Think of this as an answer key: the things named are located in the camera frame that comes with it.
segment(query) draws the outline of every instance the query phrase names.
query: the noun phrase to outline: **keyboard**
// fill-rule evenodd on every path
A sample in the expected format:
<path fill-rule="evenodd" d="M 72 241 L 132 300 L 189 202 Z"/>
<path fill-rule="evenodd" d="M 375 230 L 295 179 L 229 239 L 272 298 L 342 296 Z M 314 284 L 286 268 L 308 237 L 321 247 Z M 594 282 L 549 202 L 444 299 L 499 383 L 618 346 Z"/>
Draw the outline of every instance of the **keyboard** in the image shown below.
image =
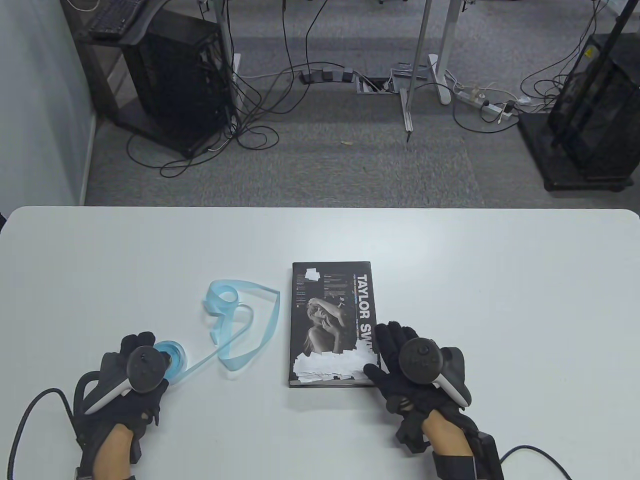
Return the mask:
<path fill-rule="evenodd" d="M 89 23 L 87 31 L 97 40 L 119 40 L 136 21 L 147 0 L 111 0 Z"/>

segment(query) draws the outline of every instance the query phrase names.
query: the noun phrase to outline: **desk foot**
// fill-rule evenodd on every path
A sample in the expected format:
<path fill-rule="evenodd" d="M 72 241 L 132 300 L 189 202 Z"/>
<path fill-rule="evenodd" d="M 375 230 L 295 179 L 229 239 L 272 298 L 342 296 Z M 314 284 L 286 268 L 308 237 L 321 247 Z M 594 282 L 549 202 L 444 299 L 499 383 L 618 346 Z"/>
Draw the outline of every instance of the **desk foot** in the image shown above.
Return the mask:
<path fill-rule="evenodd" d="M 433 75 L 433 81 L 437 82 L 436 90 L 438 92 L 438 98 L 443 105 L 449 105 L 451 103 L 451 92 L 448 88 L 444 87 L 447 84 L 447 79 L 444 77 L 444 73 L 438 76 L 438 56 L 435 53 L 429 54 L 429 66 L 431 67 L 431 74 Z"/>
<path fill-rule="evenodd" d="M 409 134 L 406 140 L 409 141 L 409 136 L 413 132 L 413 122 L 411 121 L 411 112 L 409 111 L 407 104 L 406 88 L 400 89 L 400 103 L 402 104 L 402 115 L 404 118 L 404 129 Z"/>

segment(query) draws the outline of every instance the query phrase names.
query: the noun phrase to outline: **computer tower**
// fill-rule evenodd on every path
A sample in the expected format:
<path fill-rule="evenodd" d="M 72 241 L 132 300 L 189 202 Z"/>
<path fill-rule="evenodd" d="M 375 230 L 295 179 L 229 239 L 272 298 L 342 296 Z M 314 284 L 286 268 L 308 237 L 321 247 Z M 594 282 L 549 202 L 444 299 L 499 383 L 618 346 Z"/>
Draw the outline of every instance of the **computer tower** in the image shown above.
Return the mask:
<path fill-rule="evenodd" d="M 228 124 L 230 67 L 216 23 L 160 10 L 124 56 L 142 108 L 168 135 L 213 135 Z"/>
<path fill-rule="evenodd" d="M 557 134 L 608 35 L 589 37 L 549 116 Z M 622 34 L 560 145 L 582 177 L 627 180 L 640 163 L 640 36 Z"/>

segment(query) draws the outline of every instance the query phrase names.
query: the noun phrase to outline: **desk leg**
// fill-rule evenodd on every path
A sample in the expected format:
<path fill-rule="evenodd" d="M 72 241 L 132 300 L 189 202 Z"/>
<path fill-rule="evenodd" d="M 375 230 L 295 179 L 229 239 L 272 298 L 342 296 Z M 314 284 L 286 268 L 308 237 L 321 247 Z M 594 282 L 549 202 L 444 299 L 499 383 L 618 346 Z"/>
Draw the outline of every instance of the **desk leg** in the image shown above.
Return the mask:
<path fill-rule="evenodd" d="M 420 36 L 418 37 L 418 46 L 415 48 L 415 57 L 413 59 L 411 83 L 409 84 L 409 92 L 404 88 L 400 89 L 400 101 L 402 103 L 402 112 L 404 116 L 404 129 L 411 133 L 413 132 L 413 124 L 411 121 L 411 104 L 413 103 L 413 92 L 415 91 L 415 80 L 418 76 L 418 69 L 420 65 L 420 57 L 422 56 L 422 46 L 424 45 L 424 33 L 427 30 L 427 23 L 429 22 L 429 13 L 431 11 L 431 0 L 427 0 L 424 4 L 424 13 L 422 14 L 422 24 L 420 24 Z"/>
<path fill-rule="evenodd" d="M 460 16 L 460 10 L 462 9 L 462 0 L 451 0 L 449 2 L 449 11 L 447 12 L 447 20 L 444 24 L 444 32 L 442 33 L 442 42 L 440 43 L 440 54 L 429 55 L 429 65 L 433 73 L 433 79 L 435 82 L 442 85 L 447 84 L 445 78 L 445 70 L 449 64 L 449 56 L 453 49 L 453 42 L 456 39 L 456 24 L 458 23 L 458 17 Z M 436 85 L 438 90 L 438 97 L 440 103 L 443 105 L 449 105 L 451 103 L 451 92 L 440 85 Z"/>

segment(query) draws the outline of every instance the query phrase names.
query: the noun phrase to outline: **black glove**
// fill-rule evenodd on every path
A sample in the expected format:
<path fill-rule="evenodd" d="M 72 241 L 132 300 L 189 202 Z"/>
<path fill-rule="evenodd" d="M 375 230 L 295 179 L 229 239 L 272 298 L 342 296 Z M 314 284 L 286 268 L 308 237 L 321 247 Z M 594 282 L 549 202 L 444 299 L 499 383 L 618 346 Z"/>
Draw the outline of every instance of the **black glove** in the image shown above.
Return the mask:
<path fill-rule="evenodd" d="M 365 365 L 364 373 L 387 399 L 387 409 L 390 412 L 406 417 L 410 410 L 416 409 L 428 417 L 432 410 L 438 410 L 453 401 L 442 389 L 432 384 L 418 385 L 400 370 L 400 349 L 409 340 L 418 338 L 413 328 L 400 326 L 398 322 L 389 322 L 388 326 L 376 325 L 375 333 L 380 355 L 389 373 L 385 373 L 374 364 Z"/>
<path fill-rule="evenodd" d="M 375 334 L 380 355 L 389 373 L 373 364 L 365 365 L 364 373 L 387 399 L 387 410 L 404 417 L 403 425 L 396 434 L 398 440 L 414 453 L 424 451 L 428 444 L 422 440 L 421 426 L 433 410 L 438 410 L 446 420 L 461 428 L 466 435 L 477 436 L 476 424 L 460 413 L 460 407 L 447 392 L 433 384 L 418 385 L 409 380 L 400 369 L 400 349 L 409 340 L 418 337 L 415 330 L 408 326 L 400 326 L 398 322 L 389 322 L 388 326 L 376 325 Z"/>
<path fill-rule="evenodd" d="M 84 414 L 84 390 L 90 381 L 105 379 L 108 374 L 121 371 L 126 374 L 129 355 L 138 347 L 153 346 L 156 337 L 151 332 L 139 335 L 128 335 L 122 339 L 120 352 L 105 353 L 102 357 L 99 372 L 89 372 L 80 379 L 74 395 L 74 427 L 77 441 L 83 450 L 80 462 L 79 477 L 90 477 L 93 472 L 93 462 L 98 450 L 117 424 L 123 424 L 133 432 L 131 442 L 130 461 L 137 463 L 141 451 L 139 440 L 145 434 L 147 425 L 155 420 L 159 422 L 160 398 L 169 386 L 169 382 L 162 380 L 151 392 L 146 394 L 131 390 L 125 396 L 118 396 L 95 413 Z M 170 358 L 166 355 L 167 366 Z"/>

